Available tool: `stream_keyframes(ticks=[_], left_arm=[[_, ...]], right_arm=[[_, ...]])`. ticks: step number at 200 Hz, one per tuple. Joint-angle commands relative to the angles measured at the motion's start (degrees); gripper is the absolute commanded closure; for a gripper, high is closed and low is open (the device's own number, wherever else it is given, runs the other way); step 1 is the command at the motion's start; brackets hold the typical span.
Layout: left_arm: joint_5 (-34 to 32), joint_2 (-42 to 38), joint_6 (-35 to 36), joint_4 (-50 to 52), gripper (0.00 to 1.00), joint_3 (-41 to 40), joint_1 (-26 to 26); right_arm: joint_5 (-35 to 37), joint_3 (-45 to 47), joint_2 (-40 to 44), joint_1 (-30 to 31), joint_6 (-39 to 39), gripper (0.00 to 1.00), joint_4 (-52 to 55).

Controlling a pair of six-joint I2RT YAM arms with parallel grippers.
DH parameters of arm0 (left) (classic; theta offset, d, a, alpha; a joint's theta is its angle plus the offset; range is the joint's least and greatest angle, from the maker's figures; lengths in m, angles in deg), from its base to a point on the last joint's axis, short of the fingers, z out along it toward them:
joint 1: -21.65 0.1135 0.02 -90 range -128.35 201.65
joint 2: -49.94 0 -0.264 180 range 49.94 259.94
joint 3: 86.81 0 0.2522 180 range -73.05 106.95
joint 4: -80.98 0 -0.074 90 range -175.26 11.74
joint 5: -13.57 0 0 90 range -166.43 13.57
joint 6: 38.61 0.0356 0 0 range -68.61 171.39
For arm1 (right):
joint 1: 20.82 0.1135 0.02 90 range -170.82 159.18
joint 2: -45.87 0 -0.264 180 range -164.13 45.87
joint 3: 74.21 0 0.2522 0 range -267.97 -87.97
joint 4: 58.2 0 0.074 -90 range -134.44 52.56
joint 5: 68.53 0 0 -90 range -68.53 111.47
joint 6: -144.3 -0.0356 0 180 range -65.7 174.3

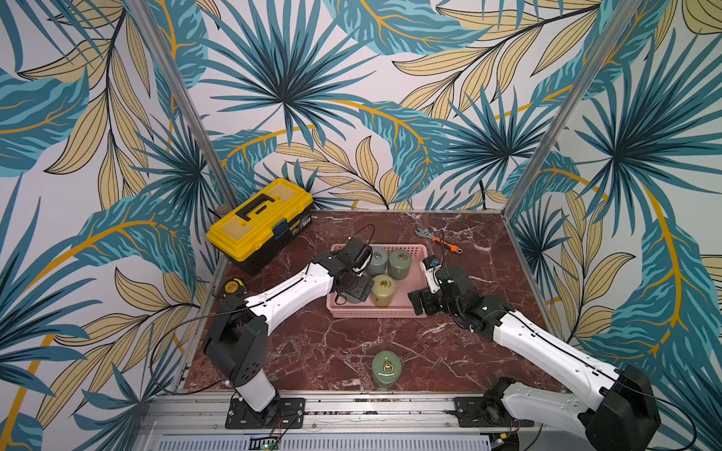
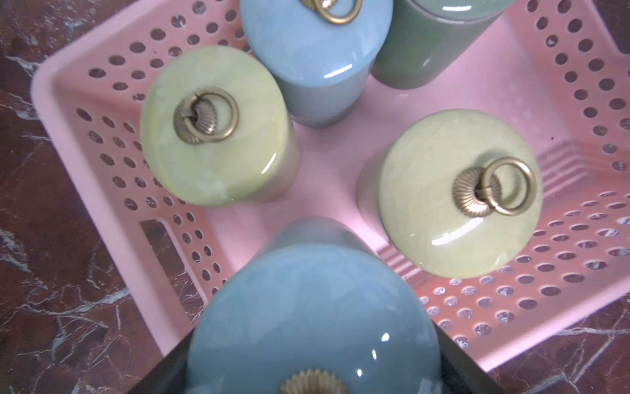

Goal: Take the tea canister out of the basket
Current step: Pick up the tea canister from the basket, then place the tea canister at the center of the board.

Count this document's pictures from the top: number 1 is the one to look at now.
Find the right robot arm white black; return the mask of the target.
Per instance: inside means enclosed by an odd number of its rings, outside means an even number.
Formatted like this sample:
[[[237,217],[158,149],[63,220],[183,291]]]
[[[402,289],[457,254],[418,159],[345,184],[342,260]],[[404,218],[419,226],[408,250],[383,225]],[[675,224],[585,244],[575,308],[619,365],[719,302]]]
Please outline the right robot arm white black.
[[[480,295],[468,275],[435,257],[420,263],[427,286],[409,293],[417,315],[445,313],[461,328],[483,336],[541,368],[565,393],[502,383],[496,399],[519,420],[542,423],[583,438],[596,450],[644,450],[661,425],[648,375],[600,361],[550,334],[508,302]]]

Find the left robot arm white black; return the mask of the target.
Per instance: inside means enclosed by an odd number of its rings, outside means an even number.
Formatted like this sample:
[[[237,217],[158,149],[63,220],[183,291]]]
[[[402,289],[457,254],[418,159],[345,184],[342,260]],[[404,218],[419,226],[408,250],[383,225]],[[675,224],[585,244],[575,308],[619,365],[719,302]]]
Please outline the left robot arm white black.
[[[255,413],[273,415],[278,391],[265,365],[268,338],[283,321],[330,293],[365,300],[374,282],[364,270],[372,247],[351,238],[338,251],[314,257],[302,271],[261,294],[223,300],[203,342],[203,353]]]

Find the olive tea canister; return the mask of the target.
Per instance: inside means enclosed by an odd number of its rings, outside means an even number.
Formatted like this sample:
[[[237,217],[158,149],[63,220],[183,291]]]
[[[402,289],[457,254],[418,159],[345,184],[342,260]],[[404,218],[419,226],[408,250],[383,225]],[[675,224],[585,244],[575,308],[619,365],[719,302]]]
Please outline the olive tea canister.
[[[396,291],[396,281],[387,274],[378,274],[373,278],[372,302],[376,307],[390,306]]]

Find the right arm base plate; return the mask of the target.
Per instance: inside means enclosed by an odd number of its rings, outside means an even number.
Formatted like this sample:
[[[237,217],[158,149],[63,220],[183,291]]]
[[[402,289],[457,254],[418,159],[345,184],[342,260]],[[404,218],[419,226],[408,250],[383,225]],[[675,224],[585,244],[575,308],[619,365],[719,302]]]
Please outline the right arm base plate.
[[[457,418],[460,428],[517,428],[533,427],[531,420],[513,417],[500,400],[487,397],[453,398],[450,413]]]

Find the pink plastic basket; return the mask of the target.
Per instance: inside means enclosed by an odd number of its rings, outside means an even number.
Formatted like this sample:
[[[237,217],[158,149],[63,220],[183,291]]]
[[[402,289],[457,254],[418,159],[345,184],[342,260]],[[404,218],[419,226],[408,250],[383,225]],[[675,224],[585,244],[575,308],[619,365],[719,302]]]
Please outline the pink plastic basket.
[[[336,302],[336,293],[332,292],[325,297],[325,305],[335,319],[370,319],[370,318],[392,318],[406,319],[416,316],[408,294],[418,289],[428,287],[428,282],[423,274],[421,262],[429,256],[429,251],[424,244],[372,244],[373,248],[380,248],[389,255],[397,249],[405,250],[410,255],[411,265],[408,276],[396,282],[396,289],[390,297],[389,305],[378,307],[373,303],[373,294],[370,293],[367,300],[358,304],[346,304],[340,297]]]

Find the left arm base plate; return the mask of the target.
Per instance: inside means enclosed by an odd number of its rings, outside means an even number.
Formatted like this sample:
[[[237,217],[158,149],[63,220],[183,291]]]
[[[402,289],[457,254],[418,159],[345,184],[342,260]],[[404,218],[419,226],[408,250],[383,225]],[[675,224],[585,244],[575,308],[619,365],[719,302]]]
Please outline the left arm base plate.
[[[280,398],[261,412],[254,411],[241,398],[232,398],[225,423],[226,430],[270,430],[282,431],[302,428],[306,409],[304,398]]]

